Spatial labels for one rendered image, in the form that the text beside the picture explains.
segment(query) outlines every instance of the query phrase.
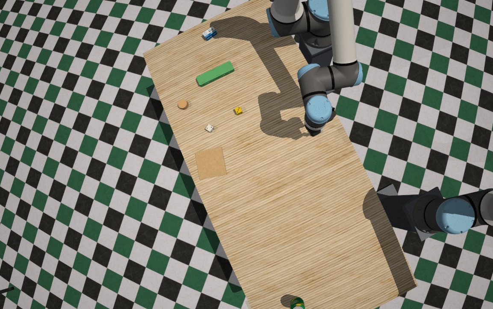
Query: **green bottle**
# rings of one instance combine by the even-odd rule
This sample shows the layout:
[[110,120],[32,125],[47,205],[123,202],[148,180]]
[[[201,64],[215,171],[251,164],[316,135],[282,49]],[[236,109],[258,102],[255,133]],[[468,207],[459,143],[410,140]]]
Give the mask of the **green bottle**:
[[305,305],[303,305],[303,299],[299,297],[295,297],[290,301],[290,309],[305,309]]

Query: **cork square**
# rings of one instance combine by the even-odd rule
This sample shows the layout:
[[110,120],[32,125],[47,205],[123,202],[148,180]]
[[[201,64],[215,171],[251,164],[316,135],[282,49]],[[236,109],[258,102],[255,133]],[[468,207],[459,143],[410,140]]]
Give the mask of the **cork square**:
[[196,152],[195,159],[200,180],[227,175],[221,147]]

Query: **table top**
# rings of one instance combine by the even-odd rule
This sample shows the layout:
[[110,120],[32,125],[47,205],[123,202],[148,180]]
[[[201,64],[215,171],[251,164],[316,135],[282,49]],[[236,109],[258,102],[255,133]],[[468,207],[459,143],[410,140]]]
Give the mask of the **table top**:
[[[144,58],[252,309],[286,295],[309,309],[374,309],[417,283],[339,118],[315,137],[304,128],[297,71],[307,62],[292,37],[271,36],[270,5],[250,0]],[[234,72],[198,86],[227,61]],[[219,147],[226,173],[201,180],[195,153]]]

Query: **orange disc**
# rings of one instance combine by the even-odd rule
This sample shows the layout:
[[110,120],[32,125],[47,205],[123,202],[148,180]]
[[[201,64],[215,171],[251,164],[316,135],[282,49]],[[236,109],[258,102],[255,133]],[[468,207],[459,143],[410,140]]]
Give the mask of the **orange disc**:
[[179,107],[180,109],[186,109],[186,108],[187,108],[187,106],[189,106],[189,104],[187,103],[187,101],[186,101],[186,100],[181,99],[181,100],[179,100],[179,101],[178,101],[178,107]]

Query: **checkered floor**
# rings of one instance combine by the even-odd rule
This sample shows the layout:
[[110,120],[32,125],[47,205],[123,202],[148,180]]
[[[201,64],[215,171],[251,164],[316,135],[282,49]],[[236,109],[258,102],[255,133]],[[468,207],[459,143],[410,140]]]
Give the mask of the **checkered floor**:
[[[0,0],[0,308],[246,308],[142,58],[244,1]],[[354,13],[329,97],[374,187],[493,188],[493,1]],[[493,309],[493,227],[396,233],[419,286],[381,309]]]

